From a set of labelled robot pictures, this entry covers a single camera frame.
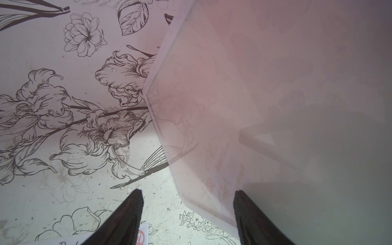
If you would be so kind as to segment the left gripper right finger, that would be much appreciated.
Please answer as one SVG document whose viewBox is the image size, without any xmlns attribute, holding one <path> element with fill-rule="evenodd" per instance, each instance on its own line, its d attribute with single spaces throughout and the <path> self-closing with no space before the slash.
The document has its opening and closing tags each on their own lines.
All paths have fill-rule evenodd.
<svg viewBox="0 0 392 245">
<path fill-rule="evenodd" d="M 235 192 L 233 208 L 242 245 L 294 245 L 244 191 Z"/>
</svg>

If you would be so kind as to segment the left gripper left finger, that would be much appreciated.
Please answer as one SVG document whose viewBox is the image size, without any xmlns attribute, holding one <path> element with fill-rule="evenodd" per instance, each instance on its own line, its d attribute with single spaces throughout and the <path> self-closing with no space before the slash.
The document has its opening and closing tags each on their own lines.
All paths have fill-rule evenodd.
<svg viewBox="0 0 392 245">
<path fill-rule="evenodd" d="M 136 245 L 143 207 L 142 190 L 133 190 L 83 245 Z"/>
</svg>

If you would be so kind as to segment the old red menu sheet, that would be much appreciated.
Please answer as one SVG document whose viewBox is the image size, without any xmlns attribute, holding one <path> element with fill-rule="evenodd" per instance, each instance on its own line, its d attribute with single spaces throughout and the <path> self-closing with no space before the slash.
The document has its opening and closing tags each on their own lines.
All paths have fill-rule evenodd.
<svg viewBox="0 0 392 245">
<path fill-rule="evenodd" d="M 93 235 L 93 232 L 65 236 L 59 238 L 45 239 L 42 241 L 35 241 L 31 243 L 24 243 L 23 245 L 81 245 L 88 238 Z M 144 223 L 139 227 L 139 232 L 136 240 L 137 245 L 147 245 L 149 240 L 149 224 Z"/>
</svg>

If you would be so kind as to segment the clear acrylic menu holder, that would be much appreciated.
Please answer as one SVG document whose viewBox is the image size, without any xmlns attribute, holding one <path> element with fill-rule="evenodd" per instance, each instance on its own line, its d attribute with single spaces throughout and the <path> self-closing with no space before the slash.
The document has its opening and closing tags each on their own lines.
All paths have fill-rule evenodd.
<svg viewBox="0 0 392 245">
<path fill-rule="evenodd" d="M 297 245 L 392 242 L 391 1 L 181 1 L 147 83 L 184 204 Z"/>
</svg>

